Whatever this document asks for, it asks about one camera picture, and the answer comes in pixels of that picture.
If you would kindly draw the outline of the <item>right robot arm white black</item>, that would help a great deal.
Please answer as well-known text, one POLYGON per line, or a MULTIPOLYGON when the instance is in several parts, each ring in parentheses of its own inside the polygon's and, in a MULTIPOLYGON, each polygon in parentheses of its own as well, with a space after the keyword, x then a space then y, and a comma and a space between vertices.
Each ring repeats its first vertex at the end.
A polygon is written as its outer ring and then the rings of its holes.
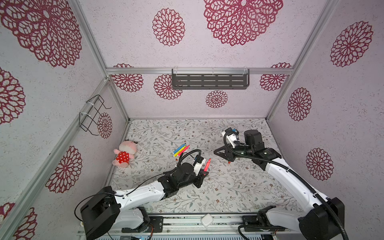
POLYGON ((256 220, 244 222, 238 229, 274 231, 287 229, 300 232, 307 240, 331 240, 336 236, 349 238, 345 229, 345 205, 338 198, 330 199, 316 190, 296 173, 273 148, 267 148, 258 130, 244 132, 245 142, 236 129, 221 133, 224 146, 214 151, 228 162, 236 158, 250 159, 264 172, 275 178, 296 199, 303 213, 292 214, 268 206, 256 215, 256 220))

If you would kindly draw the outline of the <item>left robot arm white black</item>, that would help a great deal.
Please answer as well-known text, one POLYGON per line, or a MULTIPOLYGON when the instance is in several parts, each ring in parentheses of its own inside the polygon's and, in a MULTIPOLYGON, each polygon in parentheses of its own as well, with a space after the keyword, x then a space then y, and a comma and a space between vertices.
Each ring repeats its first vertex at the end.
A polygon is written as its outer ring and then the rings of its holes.
POLYGON ((150 224, 144 204, 173 197, 189 185, 200 188, 208 175, 209 172, 201 165, 184 163, 158 175, 156 181, 134 189, 114 191, 110 186, 102 188, 78 205, 86 239, 95 240, 112 229, 144 231, 150 224))

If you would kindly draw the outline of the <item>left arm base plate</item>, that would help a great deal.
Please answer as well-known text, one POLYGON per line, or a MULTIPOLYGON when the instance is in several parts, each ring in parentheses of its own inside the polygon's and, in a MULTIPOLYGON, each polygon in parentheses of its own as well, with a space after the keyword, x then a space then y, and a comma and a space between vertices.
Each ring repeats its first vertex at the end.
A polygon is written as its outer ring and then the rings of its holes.
POLYGON ((149 220, 144 220, 144 222, 135 229, 122 228, 122 233, 161 233, 163 231, 163 225, 164 217, 149 217, 149 220))

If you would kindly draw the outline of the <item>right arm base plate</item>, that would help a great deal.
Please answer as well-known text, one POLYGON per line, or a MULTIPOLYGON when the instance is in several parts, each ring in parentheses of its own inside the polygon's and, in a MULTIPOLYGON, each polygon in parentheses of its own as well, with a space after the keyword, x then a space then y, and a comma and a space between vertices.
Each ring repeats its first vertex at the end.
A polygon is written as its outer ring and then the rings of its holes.
POLYGON ((245 231, 250 232, 255 229, 258 231, 284 231, 281 226, 274 226, 267 219, 267 212, 273 210, 276 206, 268 206, 259 210, 255 215, 242 216, 243 224, 246 226, 245 231))

